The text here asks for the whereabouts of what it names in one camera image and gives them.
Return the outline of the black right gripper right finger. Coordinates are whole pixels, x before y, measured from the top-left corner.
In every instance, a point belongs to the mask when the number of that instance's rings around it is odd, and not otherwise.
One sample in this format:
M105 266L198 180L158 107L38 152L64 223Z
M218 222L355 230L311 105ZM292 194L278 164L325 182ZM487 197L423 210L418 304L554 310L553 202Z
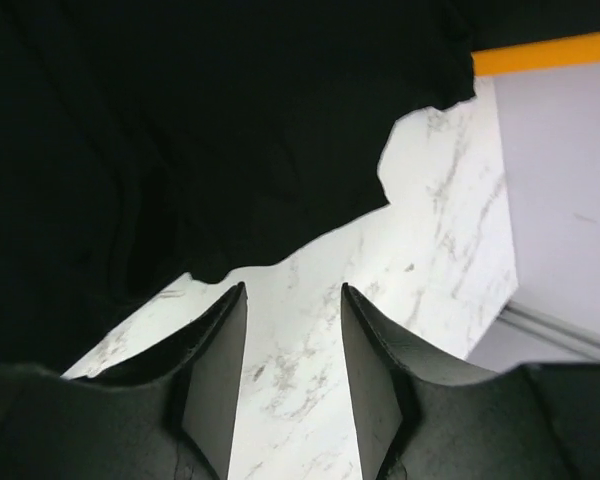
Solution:
M480 368L351 285L341 329L365 478L600 479L600 363Z

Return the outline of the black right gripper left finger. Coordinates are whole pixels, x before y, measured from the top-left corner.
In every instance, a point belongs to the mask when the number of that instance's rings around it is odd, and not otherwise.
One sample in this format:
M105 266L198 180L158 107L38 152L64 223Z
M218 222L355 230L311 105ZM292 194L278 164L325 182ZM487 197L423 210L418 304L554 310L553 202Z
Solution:
M94 378L0 367L0 479L224 479L247 324L244 284Z

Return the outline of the black t-shirt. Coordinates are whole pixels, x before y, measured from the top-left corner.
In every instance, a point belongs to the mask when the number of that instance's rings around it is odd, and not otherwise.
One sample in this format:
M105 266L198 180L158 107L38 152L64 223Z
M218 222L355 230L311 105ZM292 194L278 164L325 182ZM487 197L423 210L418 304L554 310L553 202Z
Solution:
M0 366L64 372L182 274L383 207L401 117L600 1L0 1Z

